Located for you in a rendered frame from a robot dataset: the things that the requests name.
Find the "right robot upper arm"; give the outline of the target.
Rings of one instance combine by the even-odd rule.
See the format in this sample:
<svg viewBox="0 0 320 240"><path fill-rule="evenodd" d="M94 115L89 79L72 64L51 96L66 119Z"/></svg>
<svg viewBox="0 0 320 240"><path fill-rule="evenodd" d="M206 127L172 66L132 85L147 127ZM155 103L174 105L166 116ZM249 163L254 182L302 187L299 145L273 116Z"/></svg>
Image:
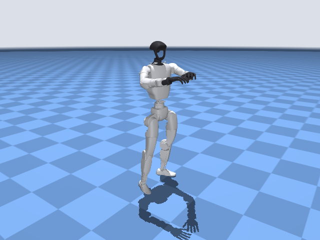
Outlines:
<svg viewBox="0 0 320 240"><path fill-rule="evenodd" d="M142 88L149 89L149 86L147 84L141 83L141 80L144 78L149 78L149 74L151 72L151 69L148 66L143 66L143 68L141 69L139 75L140 75L140 86Z"/></svg>

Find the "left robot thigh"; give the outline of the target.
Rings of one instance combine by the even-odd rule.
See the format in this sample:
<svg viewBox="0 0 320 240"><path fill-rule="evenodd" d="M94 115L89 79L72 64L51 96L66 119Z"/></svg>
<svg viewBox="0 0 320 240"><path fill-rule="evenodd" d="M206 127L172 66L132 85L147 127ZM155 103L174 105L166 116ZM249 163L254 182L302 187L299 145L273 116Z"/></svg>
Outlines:
<svg viewBox="0 0 320 240"><path fill-rule="evenodd" d="M165 126L167 139L163 139L159 144L162 150L167 150L172 145L178 128L177 114L172 110L168 109L168 117L165 120L168 121Z"/></svg>

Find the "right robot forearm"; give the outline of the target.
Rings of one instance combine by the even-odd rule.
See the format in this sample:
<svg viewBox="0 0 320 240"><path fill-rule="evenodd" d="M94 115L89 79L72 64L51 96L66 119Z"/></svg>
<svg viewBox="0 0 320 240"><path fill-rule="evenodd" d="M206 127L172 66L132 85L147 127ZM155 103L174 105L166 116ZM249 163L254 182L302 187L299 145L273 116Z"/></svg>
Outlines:
<svg viewBox="0 0 320 240"><path fill-rule="evenodd" d="M141 80L142 84L147 84L149 88L154 88L154 87L166 87L169 85L162 85L162 81L166 80L167 78L144 78Z"/></svg>

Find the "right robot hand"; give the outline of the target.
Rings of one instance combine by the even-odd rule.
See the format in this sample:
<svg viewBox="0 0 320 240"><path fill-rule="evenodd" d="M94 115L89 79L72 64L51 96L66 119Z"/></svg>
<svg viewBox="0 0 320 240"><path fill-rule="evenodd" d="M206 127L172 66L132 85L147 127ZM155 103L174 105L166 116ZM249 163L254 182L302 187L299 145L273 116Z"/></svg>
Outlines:
<svg viewBox="0 0 320 240"><path fill-rule="evenodd" d="M182 77L180 77L180 76L175 76L175 77L167 77L166 80L163 80L163 81L161 82L161 84L162 84L163 86L165 86L165 85L171 85L172 82L175 82L175 81L180 81L182 84L183 84L183 81L184 81L185 84L186 84L186 82L189 83L189 79L188 79L188 78L186 78L186 77L184 77L184 76L182 76Z"/></svg>

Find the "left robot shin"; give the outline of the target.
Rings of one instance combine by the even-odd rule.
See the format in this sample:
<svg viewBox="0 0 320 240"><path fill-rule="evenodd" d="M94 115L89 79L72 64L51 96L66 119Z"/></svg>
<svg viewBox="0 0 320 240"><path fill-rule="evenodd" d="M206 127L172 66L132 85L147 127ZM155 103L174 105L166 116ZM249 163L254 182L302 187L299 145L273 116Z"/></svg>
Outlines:
<svg viewBox="0 0 320 240"><path fill-rule="evenodd" d="M161 171L165 171L167 162L169 160L170 152L171 152L171 147L172 147L172 145L167 150L163 150L163 149L160 150L160 159L161 159L160 170Z"/></svg>

